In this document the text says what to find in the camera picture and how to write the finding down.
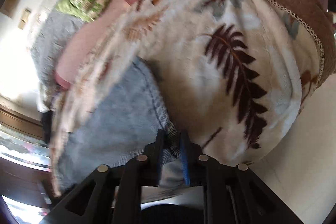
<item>black fabric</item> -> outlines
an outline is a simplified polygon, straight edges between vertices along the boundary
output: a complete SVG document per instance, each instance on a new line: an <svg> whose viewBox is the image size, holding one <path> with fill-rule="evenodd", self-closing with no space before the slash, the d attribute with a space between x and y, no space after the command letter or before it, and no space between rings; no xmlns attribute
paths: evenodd
<svg viewBox="0 0 336 224"><path fill-rule="evenodd" d="M141 224L203 224L203 210L162 204L141 211Z"/></svg>
<svg viewBox="0 0 336 224"><path fill-rule="evenodd" d="M41 124L44 135L44 142L46 144L50 143L51 139L51 122L53 121L53 111L48 111L42 114Z"/></svg>

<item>metal screw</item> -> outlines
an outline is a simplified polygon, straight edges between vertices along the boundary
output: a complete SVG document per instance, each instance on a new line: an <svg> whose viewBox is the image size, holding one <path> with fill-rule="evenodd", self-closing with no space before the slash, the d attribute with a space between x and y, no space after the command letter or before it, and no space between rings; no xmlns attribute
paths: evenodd
<svg viewBox="0 0 336 224"><path fill-rule="evenodd" d="M248 166L246 164L238 164L238 169L240 171L246 171L248 169Z"/></svg>
<svg viewBox="0 0 336 224"><path fill-rule="evenodd" d="M208 155L204 155L204 154L203 155L199 155L198 159L200 161L207 161L209 159L209 156Z"/></svg>
<svg viewBox="0 0 336 224"><path fill-rule="evenodd" d="M146 161L147 159L148 159L148 157L146 155L140 155L137 158L138 161Z"/></svg>
<svg viewBox="0 0 336 224"><path fill-rule="evenodd" d="M101 172L101 173L106 172L108 169L109 169L109 167L105 164L99 165L98 168L97 168L98 172Z"/></svg>

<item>dark gray cloth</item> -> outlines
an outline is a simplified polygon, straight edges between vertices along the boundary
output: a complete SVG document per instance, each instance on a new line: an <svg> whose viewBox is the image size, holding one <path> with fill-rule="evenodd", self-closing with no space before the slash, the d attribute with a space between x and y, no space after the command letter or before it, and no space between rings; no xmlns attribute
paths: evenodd
<svg viewBox="0 0 336 224"><path fill-rule="evenodd" d="M101 164L124 165L166 130L163 163L179 157L179 136L149 68L139 59L98 105L85 125L70 133L58 166L61 190L81 182Z"/></svg>
<svg viewBox="0 0 336 224"><path fill-rule="evenodd" d="M54 68L63 48L84 24L80 18L56 10L48 15L31 48L38 79L46 87L54 84Z"/></svg>

